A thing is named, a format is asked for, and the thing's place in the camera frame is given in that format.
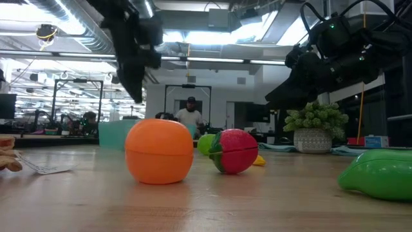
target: cable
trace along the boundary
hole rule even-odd
[[[218,3],[214,2],[214,1],[209,1],[209,2],[206,4],[205,8],[203,9],[203,11],[204,11],[204,12],[206,11],[206,8],[207,8],[207,6],[208,6],[210,3],[215,4],[216,6],[218,6],[218,7],[219,7],[219,9],[221,9],[221,7],[219,6],[219,4],[218,4]]]
[[[38,35],[37,35],[37,32],[36,32],[36,36],[37,36],[37,38],[39,38],[39,39],[49,39],[50,37],[54,36],[56,33],[57,33],[57,28],[56,28],[56,29],[54,30],[54,32],[51,33],[50,35],[38,36]]]
[[[14,80],[11,81],[10,85],[12,85],[12,84],[14,84],[16,81],[18,81],[18,80],[26,73],[26,71],[29,69],[29,67],[33,64],[34,61],[35,61],[35,59],[32,60],[32,61],[30,62],[30,64],[28,64],[28,66],[27,66]]]
[[[363,28],[366,28],[366,4],[364,5],[364,11],[363,11]],[[359,144],[359,137],[361,136],[364,95],[365,95],[365,83],[362,82],[362,97],[360,97],[359,125],[358,125],[358,136],[356,139],[356,145]]]
[[[356,2],[352,3],[350,6],[348,6],[342,13],[342,15],[345,15],[346,13],[348,13],[354,6],[356,6],[357,4],[364,2],[364,1],[370,1],[372,3],[375,3],[377,6],[379,6],[388,16],[392,21],[399,21],[398,17],[391,11],[391,9],[389,9],[389,7],[387,7],[384,3],[378,1],[378,0],[357,0]]]
[[[306,45],[307,49],[309,50],[312,46],[313,39],[312,39],[312,33],[311,33],[312,30],[310,29],[308,21],[306,20],[306,17],[304,16],[304,7],[305,6],[307,6],[316,15],[316,17],[320,21],[325,22],[326,19],[324,17],[322,17],[319,14],[319,12],[315,9],[315,7],[312,4],[310,4],[309,2],[305,2],[305,3],[302,4],[302,6],[301,6],[301,19],[302,19],[303,25],[306,28],[306,31],[308,32],[308,35],[309,35],[309,43]],[[319,54],[321,55],[321,59],[324,60],[324,55],[323,55],[322,51],[319,49],[319,46],[316,45],[316,48],[317,48],[317,51],[319,52]]]
[[[310,37],[310,27],[308,24],[308,21],[306,20],[306,17],[304,16],[304,7],[307,6],[315,15],[316,17],[321,20],[322,22],[324,22],[326,19],[324,17],[322,17],[319,12],[315,9],[315,7],[310,4],[309,2],[305,2],[302,4],[301,6],[301,18],[302,18],[302,22],[304,27],[306,28],[306,31],[308,31],[309,33],[309,37]]]

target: orange toy ball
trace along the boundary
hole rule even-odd
[[[192,166],[192,135],[179,122],[142,120],[129,131],[125,149],[127,168],[146,184],[181,181]]]

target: black equipment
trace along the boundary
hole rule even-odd
[[[340,15],[333,13],[326,20],[310,3],[301,7],[301,18],[308,31],[309,43],[297,44],[287,55],[285,64],[291,68],[289,78],[266,95],[270,109],[300,109],[316,100],[324,92],[363,81],[375,80],[382,69],[399,61],[411,46],[412,24],[397,17],[385,4],[378,5],[388,18],[375,28],[356,28],[344,16],[355,5],[355,1]],[[304,17],[304,8],[309,7],[321,23],[312,29]],[[312,51],[316,45],[317,53]]]
[[[14,119],[17,94],[0,94],[0,119]]]
[[[155,50],[156,45],[163,43],[161,21],[157,16],[139,18],[138,10],[128,0],[87,2],[103,15],[101,27],[111,32],[119,81],[133,100],[141,103],[145,66],[159,68],[162,62],[162,56]]]

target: blue object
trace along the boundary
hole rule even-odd
[[[271,145],[265,143],[259,143],[259,150],[261,151],[277,151],[277,152],[297,152],[295,146],[292,145]],[[338,148],[332,148],[331,153],[334,155],[344,155],[356,157],[367,150],[351,149],[347,146],[340,146]]]
[[[338,148],[332,148],[331,153],[334,155],[344,155],[344,156],[352,156],[356,157],[362,153],[367,152],[368,150],[362,150],[362,149],[351,149],[348,148],[347,146],[340,146]]]
[[[365,137],[365,147],[367,147],[367,148],[381,148],[382,147],[381,137],[372,137],[372,136]]]
[[[189,124],[184,124],[187,129],[189,130],[189,132],[192,135],[192,139],[194,139],[194,135],[196,134],[196,130],[198,129],[196,125],[189,125]]]
[[[124,151],[124,142],[130,129],[139,120],[121,120],[100,122],[98,124],[98,140],[100,147]]]

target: table surface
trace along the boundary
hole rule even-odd
[[[411,231],[412,204],[339,189],[353,158],[261,152],[267,161],[222,175],[195,153],[177,184],[136,183],[124,154],[97,146],[25,151],[39,165],[75,164],[38,175],[0,172],[0,231]]]

